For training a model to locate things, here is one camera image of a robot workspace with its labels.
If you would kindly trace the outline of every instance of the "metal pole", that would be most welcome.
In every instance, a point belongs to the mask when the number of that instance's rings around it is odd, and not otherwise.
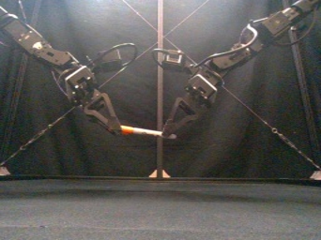
[[[165,3],[158,0],[158,48],[164,49],[164,17]],[[164,69],[158,66],[157,72],[157,130],[164,130]],[[164,178],[164,139],[157,138],[157,178]]]
[[[38,23],[38,16],[39,16],[39,10],[42,7],[42,2],[43,2],[43,0],[35,1],[33,16],[31,16],[31,20],[30,20],[30,25],[33,27]],[[21,5],[25,19],[26,19],[25,9],[23,9],[21,1],[19,1],[19,5]],[[25,83],[25,78],[26,78],[29,60],[30,60],[30,58],[29,58],[27,54],[23,53],[18,77],[17,77],[17,81],[14,83],[14,88],[13,88],[14,93],[13,93],[13,98],[10,100],[10,113],[9,113],[9,116],[6,119],[5,138],[3,138],[3,145],[2,145],[2,159],[7,159],[7,157],[9,157],[11,138],[13,138],[13,129],[14,129],[14,123],[15,123],[15,118],[17,118],[17,110],[18,110],[18,104],[19,104],[19,99],[21,99],[21,93],[22,93],[23,83]]]
[[[284,0],[284,8],[288,8],[291,6],[290,0]],[[290,37],[291,42],[295,42],[299,37],[295,30],[290,31]],[[306,115],[307,115],[307,123],[308,123],[308,131],[310,131],[310,137],[311,137],[311,148],[312,148],[312,156],[316,160],[316,162],[321,163],[320,154],[320,143],[318,139],[318,130],[316,130],[316,124],[315,124],[315,117],[314,117],[314,110],[312,110],[312,100],[310,95],[310,89],[308,89],[308,80],[307,80],[307,74],[304,69],[304,63],[303,63],[303,56],[300,52],[299,44],[292,45],[292,53],[294,53],[294,61],[296,65],[296,71],[298,71],[298,80],[299,80],[299,86],[302,91],[302,98],[306,108]]]

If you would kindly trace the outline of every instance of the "black backdrop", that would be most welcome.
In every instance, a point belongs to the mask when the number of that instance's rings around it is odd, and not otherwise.
[[[18,1],[0,1],[22,17]],[[39,3],[23,1],[29,20]],[[227,51],[237,42],[251,19],[283,8],[279,0],[165,1],[165,48],[173,44],[195,61]],[[35,28],[58,50],[88,63],[102,50],[136,43],[140,58],[118,75],[100,75],[124,125],[157,129],[158,1],[58,0],[42,1]],[[315,124],[320,133],[320,23],[300,44],[308,75]],[[2,132],[9,131],[11,101],[22,53],[2,35]],[[188,76],[165,72],[165,119]],[[268,48],[227,77],[227,87],[308,154],[312,143],[298,83],[292,48]],[[203,119],[179,131],[177,140],[164,141],[162,165],[173,177],[310,177],[314,166],[272,134],[253,114],[219,89],[215,106]],[[31,136],[72,109],[51,76],[51,70],[30,59],[19,98],[11,141],[2,142],[3,160]],[[149,176],[157,169],[157,140],[144,136],[113,136],[74,110],[54,129],[9,163],[11,173],[102,176]]]

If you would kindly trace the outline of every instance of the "gray floor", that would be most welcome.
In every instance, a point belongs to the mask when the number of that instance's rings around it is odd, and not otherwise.
[[[321,239],[321,187],[0,182],[0,239]]]

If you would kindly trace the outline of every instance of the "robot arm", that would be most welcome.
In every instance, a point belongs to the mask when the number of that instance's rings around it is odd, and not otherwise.
[[[118,121],[110,97],[101,93],[96,87],[96,77],[92,69],[82,66],[70,52],[62,52],[53,48],[43,36],[23,23],[18,17],[0,7],[0,31],[17,42],[23,50],[35,56],[46,64],[51,65],[66,79],[69,99],[73,105],[82,106],[85,113],[92,117],[113,134],[122,133],[121,123]],[[121,56],[112,59],[120,66]]]
[[[191,121],[197,120],[212,106],[217,86],[224,82],[229,71],[249,62],[286,35],[292,26],[318,10],[320,3],[321,0],[300,0],[268,18],[252,21],[243,31],[240,42],[232,49],[211,55],[197,65],[188,63],[187,55],[181,51],[160,49],[153,51],[154,60],[156,53],[164,54],[162,63],[157,62],[164,69],[185,71],[191,74],[188,94],[176,100],[164,128],[166,137]],[[184,111],[185,114],[181,119],[179,111]]]

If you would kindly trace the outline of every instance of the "black curtain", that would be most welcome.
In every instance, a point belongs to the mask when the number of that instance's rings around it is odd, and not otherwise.
[[[21,14],[17,3],[2,6]],[[26,1],[29,17],[37,1]],[[203,3],[165,1],[165,47],[179,47],[201,61],[225,52],[237,42],[251,19],[283,9],[281,1],[247,0]],[[118,75],[97,76],[124,125],[157,128],[158,1],[43,0],[35,26],[58,50],[69,51],[88,64],[88,57],[125,42],[136,43],[140,58]],[[308,72],[312,106],[320,130],[320,23],[300,44]],[[2,46],[2,131],[14,97],[13,77],[19,70],[17,47]],[[189,76],[165,72],[165,119],[177,97],[185,95]],[[271,46],[225,78],[227,88],[269,124],[312,156],[306,109],[298,83],[292,48]],[[14,122],[7,158],[72,105],[51,76],[51,69],[30,59]],[[219,87],[208,114],[165,140],[165,170],[176,177],[310,177],[314,166],[286,145],[268,126]],[[157,141],[146,136],[113,136],[76,109],[49,133],[7,164],[13,173],[104,176],[149,176],[157,169]]]

